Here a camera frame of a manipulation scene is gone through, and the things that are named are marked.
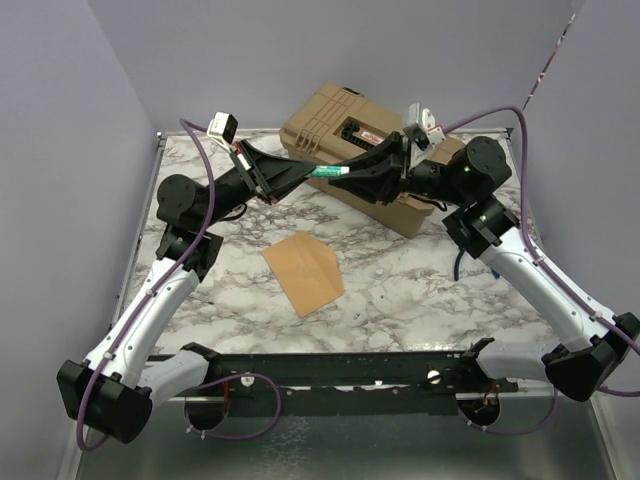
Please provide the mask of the brown paper envelope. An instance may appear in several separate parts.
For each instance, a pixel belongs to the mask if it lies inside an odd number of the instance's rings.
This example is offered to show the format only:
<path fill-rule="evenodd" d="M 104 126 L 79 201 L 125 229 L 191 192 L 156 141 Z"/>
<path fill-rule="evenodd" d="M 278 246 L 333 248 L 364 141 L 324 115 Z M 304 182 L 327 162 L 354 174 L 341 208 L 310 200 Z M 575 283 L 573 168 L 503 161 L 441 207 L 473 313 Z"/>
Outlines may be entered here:
<path fill-rule="evenodd" d="M 262 255 L 299 318 L 344 294 L 335 251 L 305 231 L 264 249 Z"/>

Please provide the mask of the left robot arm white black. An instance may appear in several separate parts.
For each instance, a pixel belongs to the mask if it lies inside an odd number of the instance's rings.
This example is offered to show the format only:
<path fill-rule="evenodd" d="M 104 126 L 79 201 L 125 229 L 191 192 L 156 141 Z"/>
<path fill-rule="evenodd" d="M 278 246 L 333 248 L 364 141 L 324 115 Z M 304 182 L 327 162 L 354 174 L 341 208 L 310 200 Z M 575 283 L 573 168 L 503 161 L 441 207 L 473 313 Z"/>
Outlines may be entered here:
<path fill-rule="evenodd" d="M 208 233 L 208 227 L 255 197 L 278 202 L 315 168 L 311 162 L 265 154 L 245 140 L 228 153 L 233 168 L 219 178 L 210 176 L 206 186 L 181 174 L 160 183 L 157 217 L 166 228 L 144 284 L 84 360 L 67 360 L 57 373 L 84 452 L 93 448 L 86 428 L 127 444 L 164 402 L 190 389 L 210 394 L 220 385 L 216 353 L 197 344 L 153 367 L 146 362 L 169 321 L 216 262 L 223 239 Z"/>

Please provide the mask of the green white glue stick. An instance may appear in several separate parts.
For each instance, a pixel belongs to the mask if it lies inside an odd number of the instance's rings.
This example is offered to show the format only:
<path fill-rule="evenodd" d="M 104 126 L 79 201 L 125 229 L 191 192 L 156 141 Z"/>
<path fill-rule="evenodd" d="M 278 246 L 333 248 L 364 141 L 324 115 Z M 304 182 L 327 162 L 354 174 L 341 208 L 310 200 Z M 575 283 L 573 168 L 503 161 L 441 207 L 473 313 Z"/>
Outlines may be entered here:
<path fill-rule="evenodd" d="M 335 178 L 350 173 L 348 166 L 318 165 L 310 173 L 311 178 Z"/>

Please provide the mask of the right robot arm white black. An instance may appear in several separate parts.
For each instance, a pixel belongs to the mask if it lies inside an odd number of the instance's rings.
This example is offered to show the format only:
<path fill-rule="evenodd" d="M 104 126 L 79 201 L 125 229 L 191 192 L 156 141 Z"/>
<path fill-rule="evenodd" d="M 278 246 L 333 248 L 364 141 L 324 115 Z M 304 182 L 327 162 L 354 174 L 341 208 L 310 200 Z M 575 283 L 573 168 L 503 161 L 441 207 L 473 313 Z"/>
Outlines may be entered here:
<path fill-rule="evenodd" d="M 512 175 L 498 141 L 478 136 L 446 164 L 411 165 L 412 144 L 393 133 L 340 164 L 331 186 L 372 204 L 408 194 L 451 204 L 443 224 L 454 243 L 509 282 L 548 322 L 557 343 L 483 340 L 459 367 L 461 383 L 481 391 L 494 379 L 547 381 L 566 397 L 588 400 L 622 363 L 639 335 L 639 320 L 616 314 L 579 288 L 544 256 L 516 216 L 495 196 Z"/>

